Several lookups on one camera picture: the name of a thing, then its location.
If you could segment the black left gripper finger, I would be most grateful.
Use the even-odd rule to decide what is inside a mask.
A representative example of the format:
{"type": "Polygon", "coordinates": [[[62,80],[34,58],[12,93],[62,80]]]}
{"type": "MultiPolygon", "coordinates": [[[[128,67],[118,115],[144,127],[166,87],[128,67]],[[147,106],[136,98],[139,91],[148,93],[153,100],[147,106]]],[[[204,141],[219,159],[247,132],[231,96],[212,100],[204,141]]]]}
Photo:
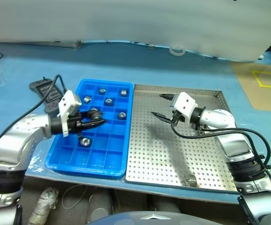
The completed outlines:
{"type": "Polygon", "coordinates": [[[102,118],[101,111],[86,111],[86,118],[90,120],[100,120],[102,118]]]}
{"type": "Polygon", "coordinates": [[[81,124],[81,129],[92,129],[103,125],[106,122],[104,119],[89,120],[81,124]]]}

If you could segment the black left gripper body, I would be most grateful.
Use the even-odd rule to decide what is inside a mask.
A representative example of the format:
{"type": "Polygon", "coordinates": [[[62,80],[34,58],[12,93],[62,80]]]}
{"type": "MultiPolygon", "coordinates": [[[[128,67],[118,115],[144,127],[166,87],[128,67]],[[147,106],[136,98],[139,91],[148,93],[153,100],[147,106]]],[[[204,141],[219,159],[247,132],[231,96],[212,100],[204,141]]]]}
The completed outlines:
{"type": "Polygon", "coordinates": [[[69,134],[76,134],[79,140],[82,139],[82,131],[88,128],[87,122],[84,121],[87,118],[87,112],[77,112],[74,115],[70,115],[67,120],[69,134]]]}

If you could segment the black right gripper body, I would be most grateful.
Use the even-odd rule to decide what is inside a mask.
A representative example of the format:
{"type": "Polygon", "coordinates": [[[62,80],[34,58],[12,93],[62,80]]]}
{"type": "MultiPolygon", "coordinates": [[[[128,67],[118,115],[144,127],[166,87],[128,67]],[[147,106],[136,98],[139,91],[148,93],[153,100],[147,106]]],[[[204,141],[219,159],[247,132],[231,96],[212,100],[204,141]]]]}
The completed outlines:
{"type": "Polygon", "coordinates": [[[177,125],[178,122],[185,122],[185,117],[177,110],[172,111],[171,123],[177,125]]]}

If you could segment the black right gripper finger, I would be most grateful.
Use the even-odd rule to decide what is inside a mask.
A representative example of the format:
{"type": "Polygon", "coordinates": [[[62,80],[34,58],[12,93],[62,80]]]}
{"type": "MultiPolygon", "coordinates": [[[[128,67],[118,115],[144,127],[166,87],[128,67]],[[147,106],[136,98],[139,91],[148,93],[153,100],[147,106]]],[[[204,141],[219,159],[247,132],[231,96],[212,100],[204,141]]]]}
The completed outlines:
{"type": "Polygon", "coordinates": [[[172,101],[174,96],[175,96],[174,94],[168,94],[168,93],[159,95],[159,97],[164,98],[169,101],[172,101]]]}
{"type": "Polygon", "coordinates": [[[158,113],[158,112],[151,112],[152,115],[154,115],[159,120],[165,122],[165,123],[171,123],[171,120],[167,118],[165,115],[158,113]]]}

